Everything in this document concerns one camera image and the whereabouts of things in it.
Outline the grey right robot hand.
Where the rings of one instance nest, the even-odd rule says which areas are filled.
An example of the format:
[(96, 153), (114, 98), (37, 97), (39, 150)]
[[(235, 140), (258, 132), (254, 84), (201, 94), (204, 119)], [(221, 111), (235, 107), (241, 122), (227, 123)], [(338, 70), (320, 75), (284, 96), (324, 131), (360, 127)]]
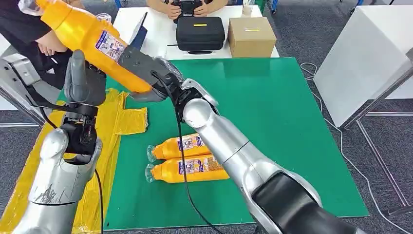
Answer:
[(136, 102), (161, 102), (168, 97), (167, 91), (173, 93), (184, 81), (177, 67), (163, 57), (152, 57), (139, 65), (137, 76), (151, 85), (151, 90), (130, 93)]

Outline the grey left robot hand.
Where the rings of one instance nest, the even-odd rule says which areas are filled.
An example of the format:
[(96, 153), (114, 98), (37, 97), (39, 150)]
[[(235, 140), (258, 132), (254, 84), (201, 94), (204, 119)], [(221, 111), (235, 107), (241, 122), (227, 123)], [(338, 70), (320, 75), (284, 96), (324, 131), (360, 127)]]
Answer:
[(99, 106), (106, 99), (106, 74), (85, 60), (81, 50), (75, 50), (69, 58), (64, 95), (69, 102)]

